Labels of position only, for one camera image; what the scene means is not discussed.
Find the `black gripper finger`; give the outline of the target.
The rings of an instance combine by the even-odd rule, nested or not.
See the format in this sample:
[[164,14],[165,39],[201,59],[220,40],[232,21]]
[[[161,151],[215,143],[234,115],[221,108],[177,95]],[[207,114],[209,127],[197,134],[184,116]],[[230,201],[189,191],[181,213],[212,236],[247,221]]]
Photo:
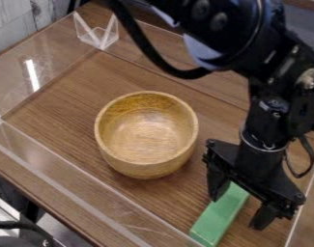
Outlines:
[[278,214],[279,208],[272,203],[262,204],[250,222],[250,227],[262,231],[278,217]]
[[217,202],[230,188],[230,179],[213,162],[207,165],[207,183],[208,195]]

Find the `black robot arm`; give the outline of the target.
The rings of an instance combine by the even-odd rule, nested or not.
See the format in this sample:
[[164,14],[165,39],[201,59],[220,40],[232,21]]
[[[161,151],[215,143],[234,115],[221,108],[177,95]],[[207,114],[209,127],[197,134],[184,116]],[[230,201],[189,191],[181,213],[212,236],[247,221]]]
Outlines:
[[199,76],[234,70],[248,80],[250,110],[238,144],[207,142],[208,192],[221,199],[238,184],[262,202],[250,226],[293,218],[306,197],[288,160],[293,141],[314,131],[314,49],[288,30],[280,0],[146,0],[181,28]]

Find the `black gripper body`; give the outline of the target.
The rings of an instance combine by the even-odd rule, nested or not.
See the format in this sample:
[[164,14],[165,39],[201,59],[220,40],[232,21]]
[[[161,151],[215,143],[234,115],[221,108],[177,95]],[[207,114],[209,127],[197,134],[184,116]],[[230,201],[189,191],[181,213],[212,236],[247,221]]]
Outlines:
[[259,151],[244,142],[239,145],[208,139],[203,154],[205,166],[213,162],[235,183],[263,204],[279,208],[279,218],[291,219],[306,197],[283,168],[283,150]]

